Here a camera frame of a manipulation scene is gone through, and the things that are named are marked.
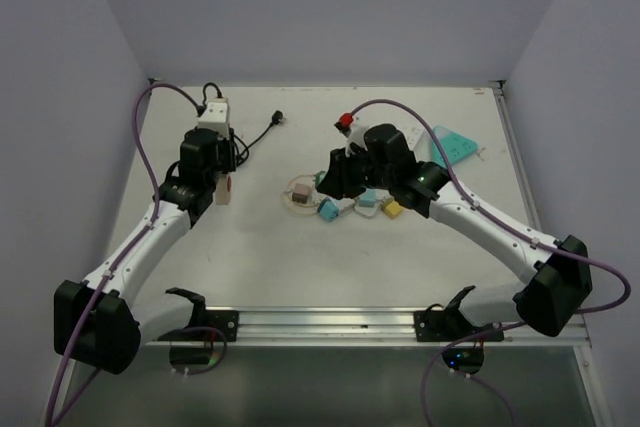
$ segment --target gray wall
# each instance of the gray wall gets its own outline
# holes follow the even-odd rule
[[[551,0],[108,0],[144,68],[195,84],[485,84]]]
[[[543,225],[640,285],[640,0],[554,0],[507,83],[507,102]],[[596,277],[593,302],[618,296]],[[588,318],[616,426],[638,425],[640,298]]]
[[[0,0],[0,425],[32,426],[58,357],[53,292],[101,260],[144,85],[105,0]]]

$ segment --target light blue block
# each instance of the light blue block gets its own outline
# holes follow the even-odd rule
[[[444,152],[447,154],[447,159],[449,159],[451,165],[460,162],[462,159],[466,159],[478,150],[478,144],[476,142],[460,134],[451,132],[445,127],[437,125],[433,130],[436,137],[438,137],[440,144],[442,144]],[[432,160],[436,164],[445,167],[444,159],[442,158],[442,155],[440,155],[440,152],[433,140],[431,141],[431,152]]]
[[[318,214],[327,222],[333,222],[338,217],[340,209],[329,199],[324,199],[318,206]]]
[[[361,194],[358,198],[358,205],[362,207],[373,207],[376,205],[376,191],[373,189],[367,189],[364,194]]]

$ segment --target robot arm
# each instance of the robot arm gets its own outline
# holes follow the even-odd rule
[[[142,285],[167,251],[213,203],[230,200],[228,175],[235,171],[234,133],[225,99],[209,102],[198,126],[180,145],[178,175],[167,174],[159,188],[157,217],[151,204],[144,218],[118,249],[81,283],[65,281],[54,295],[54,347],[63,354],[82,312],[98,288],[100,297],[75,341],[71,358],[118,374],[133,361],[138,348],[167,332],[206,324],[202,296],[169,289],[152,304],[135,306]],[[130,251],[131,241],[149,227]],[[114,260],[124,257],[111,272]]]
[[[586,246],[569,236],[559,241],[510,218],[465,189],[474,199],[461,198],[446,169],[418,162],[404,135],[393,125],[343,130],[346,148],[331,152],[327,174],[317,190],[341,199],[356,197],[365,188],[385,189],[403,207],[415,210],[460,232],[494,255],[514,274],[507,285],[469,286],[443,310],[429,309],[428,329],[455,340],[494,322],[524,320],[537,331],[557,336],[591,292],[589,266],[538,249],[505,232],[480,214],[480,204],[494,216],[526,233],[536,242],[586,256]]]

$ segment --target black mount bracket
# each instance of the black mount bracket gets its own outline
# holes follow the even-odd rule
[[[214,327],[224,334],[228,343],[236,341],[238,336],[238,325],[240,323],[240,313],[232,309],[204,310],[202,316],[198,316],[198,321],[190,323],[189,327]],[[189,340],[201,340],[208,337],[207,334],[200,332],[183,334],[178,332],[170,332],[159,337],[158,340],[164,342],[180,342]]]
[[[434,304],[426,310],[418,310],[413,313],[413,328],[418,342],[453,342],[472,334],[487,332],[482,339],[485,342],[502,342],[503,332],[493,332],[492,324],[475,327],[460,313],[460,303],[469,292],[475,289],[474,285],[465,287],[449,302],[444,309],[434,310],[434,307],[442,307]]]

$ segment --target yellow block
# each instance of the yellow block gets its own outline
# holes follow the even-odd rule
[[[382,206],[382,211],[387,214],[387,217],[389,217],[390,219],[395,219],[403,210],[404,207],[402,207],[395,200],[388,202]]]

